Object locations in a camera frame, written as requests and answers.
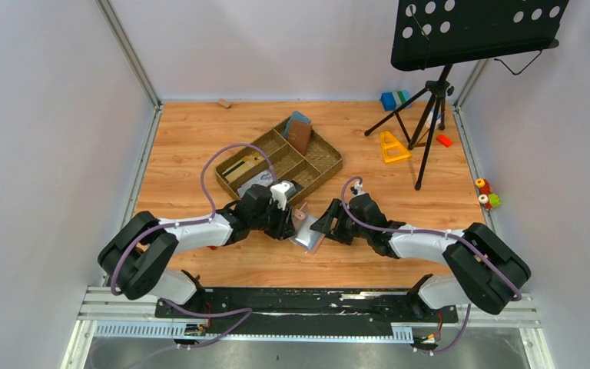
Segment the pink card holder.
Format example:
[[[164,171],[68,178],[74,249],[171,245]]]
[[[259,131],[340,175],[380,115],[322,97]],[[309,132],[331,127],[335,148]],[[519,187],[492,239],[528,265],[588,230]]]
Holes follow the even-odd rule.
[[[310,213],[308,204],[302,203],[299,208],[293,210],[293,226],[296,229],[296,234],[288,238],[288,240],[298,246],[301,246],[309,254],[315,254],[321,245],[325,235],[312,230],[310,227],[318,220]]]

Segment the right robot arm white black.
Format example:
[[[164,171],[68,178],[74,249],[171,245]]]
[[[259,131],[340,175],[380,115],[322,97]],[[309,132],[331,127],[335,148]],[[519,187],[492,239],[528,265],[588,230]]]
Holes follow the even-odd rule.
[[[418,228],[387,219],[367,193],[348,205],[333,199],[310,230],[341,244],[361,238],[380,256],[446,265],[450,274],[424,277],[414,286],[407,302],[418,321],[454,304],[471,303],[498,315],[509,302],[520,299],[521,287],[532,276],[529,266],[485,224],[445,231]]]

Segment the black card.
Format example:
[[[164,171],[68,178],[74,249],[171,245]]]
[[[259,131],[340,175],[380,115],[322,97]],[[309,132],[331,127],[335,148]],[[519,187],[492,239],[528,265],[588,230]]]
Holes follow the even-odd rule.
[[[303,186],[299,184],[297,181],[291,181],[292,184],[291,189],[288,191],[288,198],[292,198],[293,196],[297,195],[299,192],[303,190]]]

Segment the white patterned card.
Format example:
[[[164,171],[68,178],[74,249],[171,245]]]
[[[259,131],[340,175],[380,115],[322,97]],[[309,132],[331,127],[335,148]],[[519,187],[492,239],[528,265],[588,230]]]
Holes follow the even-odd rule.
[[[254,175],[249,180],[245,181],[238,189],[237,193],[240,198],[249,190],[253,185],[262,185],[264,187],[270,187],[273,184],[273,174],[269,170],[264,170]]]

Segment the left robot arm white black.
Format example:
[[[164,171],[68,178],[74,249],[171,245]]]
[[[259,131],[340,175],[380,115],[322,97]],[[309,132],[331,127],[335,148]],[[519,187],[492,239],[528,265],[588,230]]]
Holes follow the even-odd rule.
[[[280,241],[294,236],[293,208],[287,201],[295,189],[288,181],[254,184],[212,218],[160,219],[139,212],[101,250],[98,264],[117,294],[129,300],[148,294],[168,299],[185,317],[196,317],[204,309],[200,286],[187,272],[169,269],[170,259],[197,248],[236,244],[252,231]]]

